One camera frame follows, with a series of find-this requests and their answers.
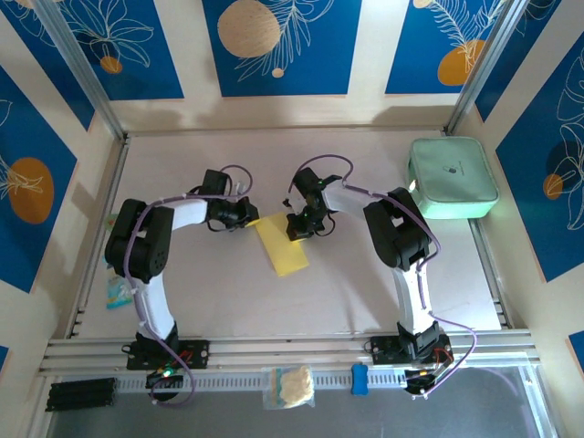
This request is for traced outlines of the aluminium front frame rail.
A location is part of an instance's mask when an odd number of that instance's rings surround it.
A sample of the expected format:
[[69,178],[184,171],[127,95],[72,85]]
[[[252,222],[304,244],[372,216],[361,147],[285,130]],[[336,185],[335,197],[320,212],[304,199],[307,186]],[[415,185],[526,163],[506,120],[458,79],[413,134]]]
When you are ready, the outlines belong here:
[[[371,333],[330,336],[271,338],[209,338],[209,360],[204,372],[258,371],[272,366],[307,364],[313,370],[347,370],[354,363],[374,368],[403,368],[407,365],[374,365],[366,351]],[[43,376],[110,375],[147,373],[128,370],[121,347],[130,339],[52,339],[48,342],[39,373]],[[467,366],[538,365],[540,357],[526,329],[480,331]]]

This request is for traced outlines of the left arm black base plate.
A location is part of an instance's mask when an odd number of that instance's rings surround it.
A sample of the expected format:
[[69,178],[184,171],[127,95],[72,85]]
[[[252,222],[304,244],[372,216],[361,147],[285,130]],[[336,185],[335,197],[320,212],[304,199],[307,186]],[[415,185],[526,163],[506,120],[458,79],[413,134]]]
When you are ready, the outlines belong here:
[[[204,370],[209,360],[208,340],[175,340],[171,348],[190,370]],[[154,339],[136,339],[121,347],[127,355],[128,370],[179,369],[179,362]]]

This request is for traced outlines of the mint green zip case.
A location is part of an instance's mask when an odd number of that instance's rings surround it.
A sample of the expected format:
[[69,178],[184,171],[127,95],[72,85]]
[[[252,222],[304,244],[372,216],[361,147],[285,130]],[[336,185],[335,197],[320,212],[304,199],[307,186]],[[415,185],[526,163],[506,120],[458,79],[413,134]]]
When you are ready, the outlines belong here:
[[407,174],[409,192],[428,219],[483,218],[499,200],[484,148],[473,138],[415,140]]

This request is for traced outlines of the grey metal sheet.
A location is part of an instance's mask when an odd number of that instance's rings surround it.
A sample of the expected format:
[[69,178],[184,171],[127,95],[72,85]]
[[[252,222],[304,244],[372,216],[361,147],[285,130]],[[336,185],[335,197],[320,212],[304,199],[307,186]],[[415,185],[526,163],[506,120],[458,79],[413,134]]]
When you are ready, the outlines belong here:
[[109,407],[58,412],[47,438],[558,438],[542,398],[517,367],[460,370],[428,400],[401,389],[315,393],[313,404],[268,410],[261,391],[199,391],[179,409],[144,393]]

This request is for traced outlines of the blue plastic clip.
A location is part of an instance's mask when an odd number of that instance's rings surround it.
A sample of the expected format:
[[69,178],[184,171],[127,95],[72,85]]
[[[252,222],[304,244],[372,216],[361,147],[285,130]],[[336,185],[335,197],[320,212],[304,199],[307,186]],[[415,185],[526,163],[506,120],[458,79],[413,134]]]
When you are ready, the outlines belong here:
[[368,371],[369,367],[362,363],[351,366],[351,389],[354,396],[367,396],[369,394]]

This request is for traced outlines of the clear bag with beige contents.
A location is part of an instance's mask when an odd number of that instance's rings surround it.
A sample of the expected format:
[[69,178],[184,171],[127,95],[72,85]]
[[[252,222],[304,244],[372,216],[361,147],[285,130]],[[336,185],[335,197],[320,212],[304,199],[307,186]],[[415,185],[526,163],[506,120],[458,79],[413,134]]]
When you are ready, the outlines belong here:
[[315,381],[308,365],[262,369],[263,405],[266,410],[289,410],[315,405]]

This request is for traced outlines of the black ribbed block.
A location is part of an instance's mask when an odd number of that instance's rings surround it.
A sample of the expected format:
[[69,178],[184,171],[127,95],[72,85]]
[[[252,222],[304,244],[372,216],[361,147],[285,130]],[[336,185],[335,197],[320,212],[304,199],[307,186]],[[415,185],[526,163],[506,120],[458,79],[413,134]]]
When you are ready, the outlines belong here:
[[64,412],[111,406],[116,388],[115,378],[53,383],[45,411]]

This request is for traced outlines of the light blue snack packet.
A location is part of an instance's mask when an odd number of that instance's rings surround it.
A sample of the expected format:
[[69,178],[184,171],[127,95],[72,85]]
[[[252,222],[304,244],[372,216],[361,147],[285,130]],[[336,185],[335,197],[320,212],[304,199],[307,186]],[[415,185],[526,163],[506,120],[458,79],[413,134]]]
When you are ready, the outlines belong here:
[[107,300],[106,308],[115,309],[132,303],[132,294],[126,279],[115,272],[110,264],[107,264]]

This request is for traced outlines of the aluminium corner post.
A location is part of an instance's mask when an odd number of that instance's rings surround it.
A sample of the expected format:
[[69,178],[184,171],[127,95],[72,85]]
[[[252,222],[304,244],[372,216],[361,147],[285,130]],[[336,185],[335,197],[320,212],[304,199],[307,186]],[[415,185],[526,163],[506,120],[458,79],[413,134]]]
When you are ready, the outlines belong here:
[[443,133],[445,135],[455,135],[464,117],[474,106],[476,97],[490,76],[503,49],[506,47],[508,39],[514,32],[520,17],[523,15],[527,3],[528,0],[505,0],[503,10],[496,19],[492,31],[485,41],[483,50],[461,90],[450,119],[443,127]]
[[101,86],[66,19],[52,0],[30,0],[42,26],[53,41],[60,56],[88,98],[93,109],[103,119],[112,136],[122,143],[127,135],[114,113],[110,100]]

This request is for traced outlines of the yellow paper sheet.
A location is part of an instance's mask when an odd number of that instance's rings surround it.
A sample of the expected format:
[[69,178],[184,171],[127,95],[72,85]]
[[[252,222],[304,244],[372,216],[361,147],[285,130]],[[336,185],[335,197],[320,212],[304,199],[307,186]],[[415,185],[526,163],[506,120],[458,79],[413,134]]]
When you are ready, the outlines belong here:
[[284,213],[261,217],[253,226],[272,263],[276,274],[288,276],[309,266],[308,258],[298,241],[287,236],[287,216]]

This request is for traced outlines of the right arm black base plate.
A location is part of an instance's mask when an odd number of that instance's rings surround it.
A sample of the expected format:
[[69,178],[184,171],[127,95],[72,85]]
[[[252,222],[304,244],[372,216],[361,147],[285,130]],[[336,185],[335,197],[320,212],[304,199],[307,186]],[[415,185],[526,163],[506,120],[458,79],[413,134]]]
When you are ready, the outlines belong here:
[[374,336],[369,340],[366,351],[372,356],[374,365],[432,365],[452,363],[453,355],[447,346],[450,340],[445,334],[441,334],[432,346],[419,357],[413,359],[400,343],[398,336]]

